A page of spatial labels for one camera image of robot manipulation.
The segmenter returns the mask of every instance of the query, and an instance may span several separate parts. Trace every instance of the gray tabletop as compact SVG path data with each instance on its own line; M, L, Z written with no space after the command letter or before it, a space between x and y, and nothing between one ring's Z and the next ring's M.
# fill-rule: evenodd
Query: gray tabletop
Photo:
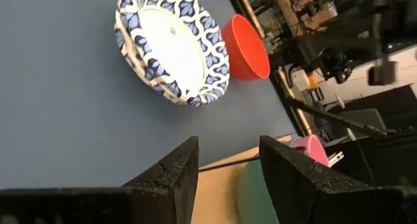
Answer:
M223 26L228 0L200 0ZM200 164L293 132L269 80L201 108L144 85L113 36L115 0L0 0L0 188L120 186L191 135Z

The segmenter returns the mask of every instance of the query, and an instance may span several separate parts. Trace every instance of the blue patterned paper plate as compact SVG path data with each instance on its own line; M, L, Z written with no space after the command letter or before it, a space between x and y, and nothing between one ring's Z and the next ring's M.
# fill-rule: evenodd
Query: blue patterned paper plate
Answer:
M229 56L198 0L117 0L115 34L135 73L172 102L201 106L224 95Z

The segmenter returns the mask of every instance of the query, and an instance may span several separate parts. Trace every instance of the pink object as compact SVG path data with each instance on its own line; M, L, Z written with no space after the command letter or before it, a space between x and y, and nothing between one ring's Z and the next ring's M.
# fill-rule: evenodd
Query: pink object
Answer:
M308 156L311 159L325 166L328 166L328 158L326 155L326 151L324 151L324 147L316 135L310 135L302 139L298 139L294 143L292 143L292 147L293 148L301 147L301 148L306 149L308 152Z

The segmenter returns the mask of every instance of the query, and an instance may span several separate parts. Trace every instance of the red bowl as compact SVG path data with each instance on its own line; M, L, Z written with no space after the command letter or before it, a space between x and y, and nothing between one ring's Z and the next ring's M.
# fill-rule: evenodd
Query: red bowl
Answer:
M269 76L268 54L251 23L236 14L222 29L229 53L230 75L242 80L264 79Z

